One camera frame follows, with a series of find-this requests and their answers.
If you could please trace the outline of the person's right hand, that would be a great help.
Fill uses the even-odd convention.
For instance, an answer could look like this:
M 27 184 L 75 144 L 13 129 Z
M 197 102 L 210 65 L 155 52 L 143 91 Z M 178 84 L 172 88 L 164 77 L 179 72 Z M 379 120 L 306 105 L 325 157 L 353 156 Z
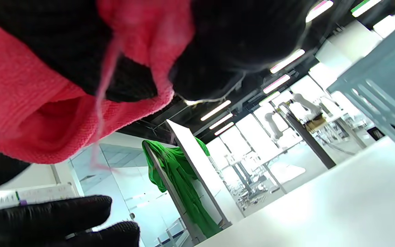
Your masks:
M 243 78 L 274 65 L 299 46 L 315 0 L 192 0 L 195 33 L 168 66 L 174 92 L 215 101 Z M 161 19 L 124 0 L 0 0 L 0 28 L 61 76 L 94 95 L 113 20 Z

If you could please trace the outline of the person's left hand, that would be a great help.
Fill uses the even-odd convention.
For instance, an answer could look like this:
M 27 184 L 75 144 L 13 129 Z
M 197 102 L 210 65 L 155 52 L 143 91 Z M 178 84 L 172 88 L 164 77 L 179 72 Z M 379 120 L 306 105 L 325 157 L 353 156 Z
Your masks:
M 106 195 L 0 209 L 0 247 L 138 247 L 141 230 L 123 221 L 96 232 L 111 214 Z

